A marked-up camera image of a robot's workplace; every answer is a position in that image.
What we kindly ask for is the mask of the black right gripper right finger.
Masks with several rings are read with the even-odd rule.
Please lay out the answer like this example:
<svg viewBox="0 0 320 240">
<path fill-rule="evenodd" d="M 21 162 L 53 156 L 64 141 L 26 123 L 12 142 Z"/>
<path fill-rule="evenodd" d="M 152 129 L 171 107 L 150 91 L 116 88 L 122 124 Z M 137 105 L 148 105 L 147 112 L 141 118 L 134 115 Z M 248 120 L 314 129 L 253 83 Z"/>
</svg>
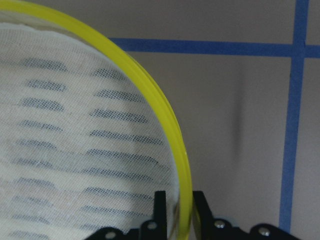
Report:
<svg viewBox="0 0 320 240">
<path fill-rule="evenodd" d="M 202 191 L 193 191 L 192 223 L 197 240 L 233 240 L 232 225 L 214 217 Z"/>
</svg>

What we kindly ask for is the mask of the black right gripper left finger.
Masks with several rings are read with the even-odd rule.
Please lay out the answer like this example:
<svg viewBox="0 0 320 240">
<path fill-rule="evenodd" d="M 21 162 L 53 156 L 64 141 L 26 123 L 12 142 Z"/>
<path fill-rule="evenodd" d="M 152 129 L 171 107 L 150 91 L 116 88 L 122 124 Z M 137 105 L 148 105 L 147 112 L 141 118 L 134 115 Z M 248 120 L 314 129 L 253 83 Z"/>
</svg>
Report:
<svg viewBox="0 0 320 240">
<path fill-rule="evenodd" d="M 167 202 L 164 190 L 154 193 L 152 218 L 145 221 L 140 227 L 140 240 L 167 239 Z"/>
</svg>

